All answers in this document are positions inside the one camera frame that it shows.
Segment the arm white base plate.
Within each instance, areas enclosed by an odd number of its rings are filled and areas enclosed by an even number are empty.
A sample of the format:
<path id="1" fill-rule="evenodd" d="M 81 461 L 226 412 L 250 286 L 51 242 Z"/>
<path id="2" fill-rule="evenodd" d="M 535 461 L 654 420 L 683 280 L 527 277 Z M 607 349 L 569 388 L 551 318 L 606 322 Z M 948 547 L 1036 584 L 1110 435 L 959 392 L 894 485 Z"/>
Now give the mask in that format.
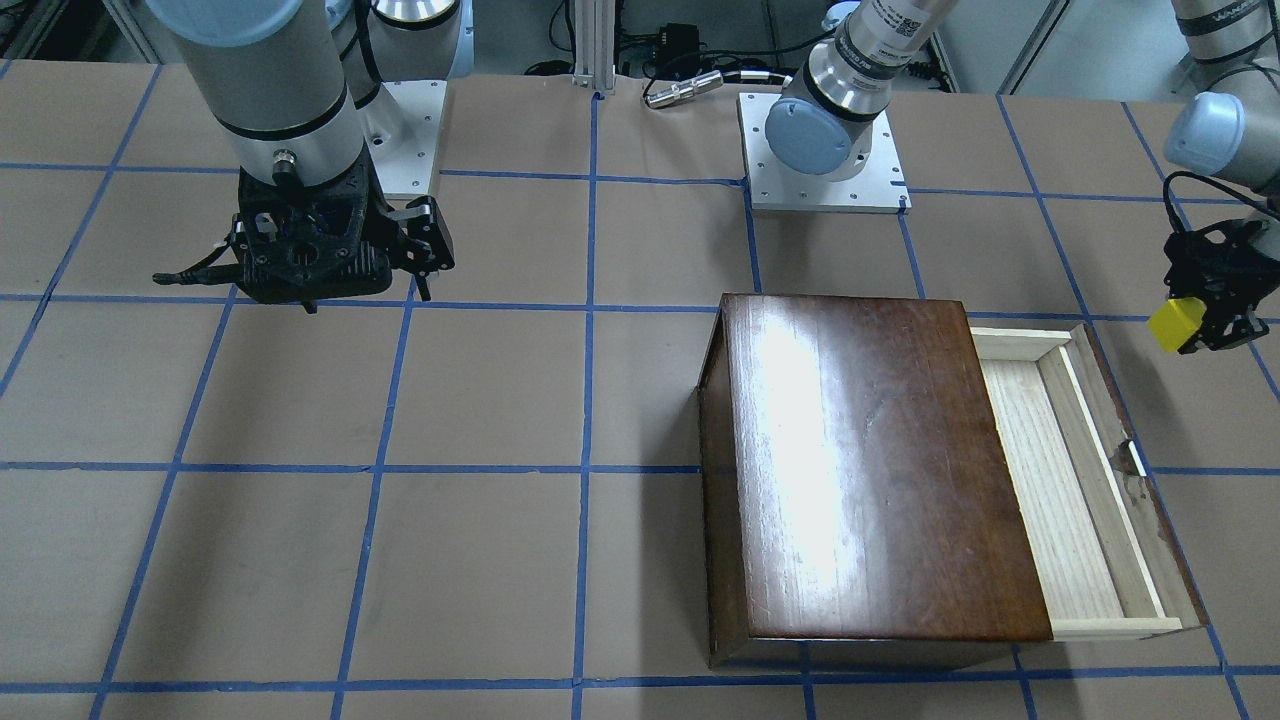
<path id="1" fill-rule="evenodd" d="M 890 117 L 858 138 L 822 108 L 777 94 L 740 94 L 751 205 L 769 211 L 906 213 L 913 201 Z"/>
<path id="2" fill-rule="evenodd" d="M 397 81 L 358 110 L 387 197 L 435 193 L 447 96 L 444 79 Z"/>

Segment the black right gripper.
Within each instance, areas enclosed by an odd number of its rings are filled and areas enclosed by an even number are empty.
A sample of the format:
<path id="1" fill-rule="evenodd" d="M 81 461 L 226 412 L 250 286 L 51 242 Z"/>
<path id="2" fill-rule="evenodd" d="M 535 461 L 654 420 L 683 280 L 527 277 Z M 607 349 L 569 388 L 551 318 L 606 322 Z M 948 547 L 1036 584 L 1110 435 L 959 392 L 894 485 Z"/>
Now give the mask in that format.
<path id="1" fill-rule="evenodd" d="M 379 190 L 367 201 L 362 240 L 383 252 L 390 266 L 412 275 L 417 296 L 431 301 L 431 278 L 456 266 L 454 247 L 439 202 L 419 196 L 389 201 Z"/>

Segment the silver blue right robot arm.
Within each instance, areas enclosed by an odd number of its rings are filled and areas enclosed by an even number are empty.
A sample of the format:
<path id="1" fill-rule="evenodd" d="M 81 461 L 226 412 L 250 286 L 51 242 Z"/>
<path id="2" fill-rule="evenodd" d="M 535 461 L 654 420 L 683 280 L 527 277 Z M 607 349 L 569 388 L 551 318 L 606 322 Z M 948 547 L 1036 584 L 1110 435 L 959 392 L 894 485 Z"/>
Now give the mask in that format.
<path id="1" fill-rule="evenodd" d="M 151 1 L 239 163 L 225 238 L 160 286 L 233 284 L 259 304 L 390 288 L 454 268 L 424 155 L 393 87 L 474 63 L 467 1 Z"/>

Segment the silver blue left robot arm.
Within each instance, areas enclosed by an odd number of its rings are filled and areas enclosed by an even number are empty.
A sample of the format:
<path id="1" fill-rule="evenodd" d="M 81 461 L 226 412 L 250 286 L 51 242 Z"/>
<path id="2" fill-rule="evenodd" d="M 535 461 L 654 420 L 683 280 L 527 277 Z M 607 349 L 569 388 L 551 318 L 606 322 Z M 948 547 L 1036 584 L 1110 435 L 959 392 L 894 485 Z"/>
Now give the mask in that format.
<path id="1" fill-rule="evenodd" d="M 764 136 L 790 170 L 833 177 L 891 100 L 893 79 L 951 1 L 859 1 L 818 38 L 771 106 Z M 1175 354 L 1265 337 L 1260 305 L 1277 291 L 1279 90 L 1275 1 L 1175 1 L 1178 28 L 1207 85 L 1164 145 L 1171 228 L 1165 304 L 1148 319 Z"/>

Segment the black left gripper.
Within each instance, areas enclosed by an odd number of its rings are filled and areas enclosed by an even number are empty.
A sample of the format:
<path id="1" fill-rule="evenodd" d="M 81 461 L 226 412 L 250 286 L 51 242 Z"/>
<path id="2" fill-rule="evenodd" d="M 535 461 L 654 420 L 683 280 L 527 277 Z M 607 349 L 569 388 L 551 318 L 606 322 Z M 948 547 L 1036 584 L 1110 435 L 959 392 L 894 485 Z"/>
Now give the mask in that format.
<path id="1" fill-rule="evenodd" d="M 1258 219 L 1224 220 L 1198 231 L 1174 231 L 1165 241 L 1167 296 L 1188 297 L 1194 307 L 1203 307 L 1181 354 L 1230 350 L 1268 333 L 1256 315 L 1257 302 L 1279 281 L 1277 260 L 1254 246 L 1266 225 Z"/>

